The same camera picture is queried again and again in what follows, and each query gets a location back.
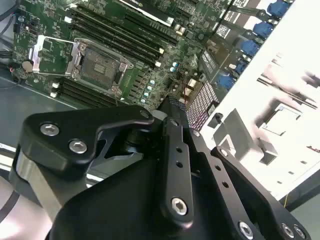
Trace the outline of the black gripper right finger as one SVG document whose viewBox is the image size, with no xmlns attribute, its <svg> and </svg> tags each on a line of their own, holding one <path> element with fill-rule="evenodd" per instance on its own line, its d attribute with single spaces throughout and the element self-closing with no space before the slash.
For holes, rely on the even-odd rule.
<svg viewBox="0 0 320 240">
<path fill-rule="evenodd" d="M 308 231 L 232 154 L 218 146 L 209 150 L 190 128 L 186 107 L 176 101 L 190 167 L 198 174 L 197 205 L 211 214 L 210 227 L 220 240 L 309 240 Z"/>
</svg>

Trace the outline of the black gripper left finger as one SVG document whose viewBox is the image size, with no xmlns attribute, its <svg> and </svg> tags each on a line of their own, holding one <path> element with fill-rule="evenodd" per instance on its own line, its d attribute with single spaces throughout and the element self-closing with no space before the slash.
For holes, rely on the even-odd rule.
<svg viewBox="0 0 320 240">
<path fill-rule="evenodd" d="M 154 111 L 139 105 L 36 113 L 23 124 L 14 167 L 53 223 L 73 197 L 142 160 L 158 167 L 159 211 L 177 229 L 194 221 L 190 151 L 165 98 Z"/>
</svg>

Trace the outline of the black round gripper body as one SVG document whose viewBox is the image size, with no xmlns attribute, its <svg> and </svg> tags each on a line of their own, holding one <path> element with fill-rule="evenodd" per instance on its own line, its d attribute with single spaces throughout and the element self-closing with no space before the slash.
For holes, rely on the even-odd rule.
<svg viewBox="0 0 320 240">
<path fill-rule="evenodd" d="M 206 182 L 201 156 L 190 156 L 193 224 L 179 230 L 159 209 L 158 165 L 141 160 L 76 195 L 61 209 L 51 240 L 233 240 L 235 227 L 226 216 L 217 189 Z"/>
</svg>

